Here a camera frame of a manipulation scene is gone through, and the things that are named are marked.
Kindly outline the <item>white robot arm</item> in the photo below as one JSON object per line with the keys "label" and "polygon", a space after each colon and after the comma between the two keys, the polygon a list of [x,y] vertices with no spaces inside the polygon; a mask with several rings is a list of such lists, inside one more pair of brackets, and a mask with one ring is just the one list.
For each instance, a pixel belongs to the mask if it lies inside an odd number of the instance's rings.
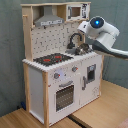
{"label": "white robot arm", "polygon": [[89,22],[83,21],[78,30],[93,40],[92,49],[100,55],[108,55],[128,60],[128,51],[113,48],[119,30],[102,17],[93,17]]}

